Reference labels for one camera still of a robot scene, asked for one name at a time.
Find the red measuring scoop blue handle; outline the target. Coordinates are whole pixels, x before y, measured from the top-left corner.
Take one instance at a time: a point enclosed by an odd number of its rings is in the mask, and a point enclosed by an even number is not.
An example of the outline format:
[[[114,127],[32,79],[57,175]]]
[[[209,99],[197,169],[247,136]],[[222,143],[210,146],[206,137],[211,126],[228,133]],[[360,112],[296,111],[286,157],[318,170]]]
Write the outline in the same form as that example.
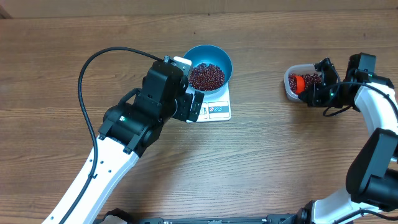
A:
[[[296,95],[299,95],[305,90],[305,79],[303,75],[297,75],[293,73],[288,76],[288,80],[290,89]]]

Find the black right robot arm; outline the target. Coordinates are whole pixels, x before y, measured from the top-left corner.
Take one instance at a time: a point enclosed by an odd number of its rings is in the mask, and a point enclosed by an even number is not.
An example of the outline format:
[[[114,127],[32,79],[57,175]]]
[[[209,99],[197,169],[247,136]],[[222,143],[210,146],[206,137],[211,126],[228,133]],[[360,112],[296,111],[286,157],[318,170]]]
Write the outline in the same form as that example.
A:
[[[327,198],[311,201],[286,223],[353,223],[374,215],[396,221],[388,212],[397,209],[397,102],[389,78],[375,72],[376,56],[366,53],[349,58],[346,76],[341,79],[330,59],[297,65],[296,69],[316,73],[321,81],[310,85],[296,79],[296,89],[286,86],[288,96],[309,107],[348,109],[360,112],[369,139],[348,169],[345,186]]]

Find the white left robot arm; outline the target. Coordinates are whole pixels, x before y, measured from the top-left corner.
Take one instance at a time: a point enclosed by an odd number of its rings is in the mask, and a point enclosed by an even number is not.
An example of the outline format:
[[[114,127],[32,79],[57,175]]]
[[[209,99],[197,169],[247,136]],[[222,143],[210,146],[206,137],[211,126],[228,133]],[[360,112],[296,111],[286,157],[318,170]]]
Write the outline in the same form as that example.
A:
[[[114,188],[170,119],[196,122],[204,94],[190,93],[192,62],[155,61],[142,82],[108,109],[96,146],[45,223],[93,223]]]

